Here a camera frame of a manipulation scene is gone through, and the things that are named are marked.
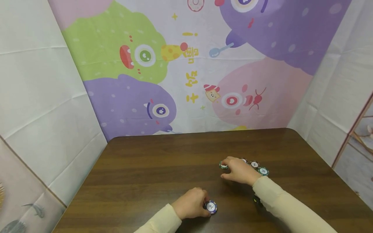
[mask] cream sleeve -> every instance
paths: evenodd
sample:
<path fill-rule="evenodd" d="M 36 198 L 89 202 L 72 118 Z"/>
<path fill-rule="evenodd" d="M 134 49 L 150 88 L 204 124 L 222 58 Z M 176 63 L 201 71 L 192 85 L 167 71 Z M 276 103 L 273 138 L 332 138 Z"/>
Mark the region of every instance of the cream sleeve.
<path fill-rule="evenodd" d="M 282 220 L 294 233 L 336 233 L 320 216 L 266 176 L 259 178 L 253 190 L 263 206 Z"/>
<path fill-rule="evenodd" d="M 175 233 L 181 225 L 181 220 L 175 210 L 167 204 L 135 233 Z"/>

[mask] printed fabric backdrop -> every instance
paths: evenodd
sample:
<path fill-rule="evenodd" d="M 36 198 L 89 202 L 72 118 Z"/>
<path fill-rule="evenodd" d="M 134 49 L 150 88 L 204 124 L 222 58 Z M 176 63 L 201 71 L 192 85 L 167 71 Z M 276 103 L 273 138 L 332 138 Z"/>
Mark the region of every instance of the printed fabric backdrop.
<path fill-rule="evenodd" d="M 109 141 L 286 127 L 351 0 L 49 0 Z"/>

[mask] cartoon donut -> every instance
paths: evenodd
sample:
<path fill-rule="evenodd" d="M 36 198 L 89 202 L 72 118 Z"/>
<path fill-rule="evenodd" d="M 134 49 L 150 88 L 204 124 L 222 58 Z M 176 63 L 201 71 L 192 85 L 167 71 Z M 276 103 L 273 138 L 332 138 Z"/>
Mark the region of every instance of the cartoon donut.
<path fill-rule="evenodd" d="M 5 198 L 4 187 L 0 183 L 0 212 L 1 212 L 1 207 L 3 206 L 4 198 Z"/>
<path fill-rule="evenodd" d="M 203 6 L 205 5 L 205 0 L 187 0 L 188 7 L 190 10 L 194 12 L 199 12 L 202 10 Z"/>

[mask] yellow star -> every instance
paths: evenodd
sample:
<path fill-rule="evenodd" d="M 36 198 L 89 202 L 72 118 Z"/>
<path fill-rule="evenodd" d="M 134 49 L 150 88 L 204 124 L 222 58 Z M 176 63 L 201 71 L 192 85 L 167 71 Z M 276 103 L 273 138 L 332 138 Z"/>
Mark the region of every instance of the yellow star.
<path fill-rule="evenodd" d="M 171 16 L 171 18 L 173 18 L 174 20 L 176 20 L 178 16 L 176 15 L 176 13 L 173 14 L 173 16 Z"/>

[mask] brown tabletop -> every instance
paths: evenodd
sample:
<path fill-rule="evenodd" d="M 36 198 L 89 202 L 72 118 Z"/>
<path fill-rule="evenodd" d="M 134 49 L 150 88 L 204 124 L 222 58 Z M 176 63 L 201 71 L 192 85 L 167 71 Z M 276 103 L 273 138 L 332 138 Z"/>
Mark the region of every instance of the brown tabletop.
<path fill-rule="evenodd" d="M 54 232 L 133 232 L 193 187 L 206 189 L 218 212 L 185 220 L 178 232 L 283 231 L 254 204 L 250 187 L 220 178 L 229 155 L 268 168 L 339 233 L 373 231 L 373 212 L 298 133 L 269 129 L 114 138 Z"/>

